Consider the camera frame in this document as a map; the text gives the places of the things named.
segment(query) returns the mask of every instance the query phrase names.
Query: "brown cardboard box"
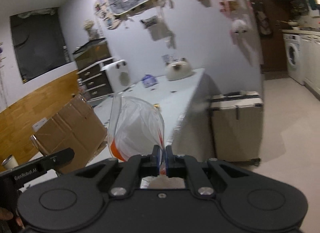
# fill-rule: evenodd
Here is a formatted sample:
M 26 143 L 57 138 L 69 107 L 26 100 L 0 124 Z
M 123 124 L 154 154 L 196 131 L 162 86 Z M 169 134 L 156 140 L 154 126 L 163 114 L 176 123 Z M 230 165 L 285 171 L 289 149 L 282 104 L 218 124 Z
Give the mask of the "brown cardboard box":
M 73 160 L 58 169 L 68 173 L 86 166 L 106 136 L 107 129 L 93 109 L 77 95 L 33 135 L 32 141 L 43 155 L 72 148 Z

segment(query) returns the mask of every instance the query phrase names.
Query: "wooden panel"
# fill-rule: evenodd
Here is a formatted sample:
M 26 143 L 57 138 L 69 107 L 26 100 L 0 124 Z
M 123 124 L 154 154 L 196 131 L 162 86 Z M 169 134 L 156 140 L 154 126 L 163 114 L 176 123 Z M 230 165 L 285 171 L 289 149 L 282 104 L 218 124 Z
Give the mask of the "wooden panel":
M 276 20 L 288 21 L 290 17 L 290 4 L 275 0 L 258 0 L 265 6 L 266 15 L 269 18 L 272 37 L 261 37 L 263 54 L 263 71 L 284 71 L 287 70 L 287 56 L 285 52 L 283 34 L 281 29 L 288 28 L 287 24 L 276 25 Z
M 19 164 L 38 151 L 32 145 L 32 125 L 50 118 L 78 92 L 77 71 L 64 75 L 33 91 L 0 113 L 0 161 L 14 155 Z

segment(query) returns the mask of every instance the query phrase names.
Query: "beige suitcase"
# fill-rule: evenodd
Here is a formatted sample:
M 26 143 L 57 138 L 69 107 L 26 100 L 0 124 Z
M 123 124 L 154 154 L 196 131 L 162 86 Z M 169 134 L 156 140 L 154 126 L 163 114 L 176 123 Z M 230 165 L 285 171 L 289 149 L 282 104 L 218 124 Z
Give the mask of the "beige suitcase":
M 236 92 L 211 99 L 216 157 L 229 162 L 260 164 L 263 102 L 257 92 Z

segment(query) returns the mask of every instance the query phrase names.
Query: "white table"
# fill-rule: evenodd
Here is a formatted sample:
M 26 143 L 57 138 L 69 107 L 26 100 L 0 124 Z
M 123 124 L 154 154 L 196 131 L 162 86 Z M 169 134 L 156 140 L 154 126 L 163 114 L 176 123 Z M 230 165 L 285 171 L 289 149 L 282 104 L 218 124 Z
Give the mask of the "white table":
M 144 88 L 141 82 L 133 85 L 122 95 L 134 96 L 151 104 L 159 104 L 164 119 L 164 141 L 172 145 L 174 154 L 188 154 L 204 161 L 213 156 L 207 109 L 209 88 L 204 69 L 194 70 L 188 78 L 168 81 L 165 76 L 158 77 L 158 84 Z M 112 98 L 107 98 L 94 108 L 100 121 L 108 127 Z M 112 157 L 106 147 L 88 165 Z M 54 171 L 31 181 L 34 185 L 56 177 Z

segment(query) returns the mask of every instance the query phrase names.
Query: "plastic bag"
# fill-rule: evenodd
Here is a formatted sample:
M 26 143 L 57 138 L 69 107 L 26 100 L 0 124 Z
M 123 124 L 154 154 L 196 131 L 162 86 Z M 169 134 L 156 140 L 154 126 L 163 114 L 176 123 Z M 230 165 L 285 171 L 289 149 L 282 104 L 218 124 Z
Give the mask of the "plastic bag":
M 112 102 L 108 146 L 122 161 L 133 155 L 151 154 L 154 145 L 164 150 L 164 121 L 150 103 L 131 96 L 115 95 Z

